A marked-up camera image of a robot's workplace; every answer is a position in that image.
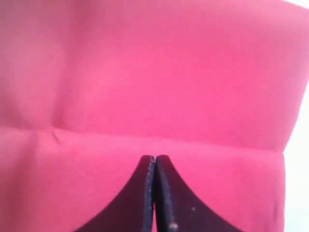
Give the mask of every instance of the black object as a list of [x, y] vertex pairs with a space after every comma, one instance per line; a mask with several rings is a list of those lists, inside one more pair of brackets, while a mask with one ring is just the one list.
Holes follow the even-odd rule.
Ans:
[[191, 191], [168, 156], [156, 159], [154, 190], [158, 232], [240, 232]]
[[151, 232], [154, 171], [155, 159], [143, 156], [116, 198], [76, 232]]

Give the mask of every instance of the pink fabric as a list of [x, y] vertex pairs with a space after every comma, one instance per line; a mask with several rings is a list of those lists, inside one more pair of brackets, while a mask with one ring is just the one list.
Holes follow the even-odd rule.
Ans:
[[283, 231], [308, 63], [282, 1], [2, 1], [0, 230], [72, 231], [168, 154], [230, 223]]

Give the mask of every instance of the white background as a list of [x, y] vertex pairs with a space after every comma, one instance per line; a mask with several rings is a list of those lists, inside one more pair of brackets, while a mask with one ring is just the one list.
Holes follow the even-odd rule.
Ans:
[[[309, 8], [309, 0], [287, 1]], [[309, 232], [309, 86], [284, 156], [285, 232]]]

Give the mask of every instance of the pink cushion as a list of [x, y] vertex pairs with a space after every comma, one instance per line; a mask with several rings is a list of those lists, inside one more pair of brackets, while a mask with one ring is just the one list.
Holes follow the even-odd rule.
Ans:
[[277, 0], [3, 1], [0, 229], [72, 231], [168, 154], [246, 232], [281, 232], [309, 11]]

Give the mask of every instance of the black edge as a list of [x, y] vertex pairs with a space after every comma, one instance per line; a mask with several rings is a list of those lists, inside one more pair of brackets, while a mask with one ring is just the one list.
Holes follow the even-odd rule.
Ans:
[[158, 232], [241, 232], [191, 191], [168, 156], [157, 157], [154, 175]]
[[143, 156], [115, 199], [75, 232], [151, 232], [154, 172], [155, 159]]

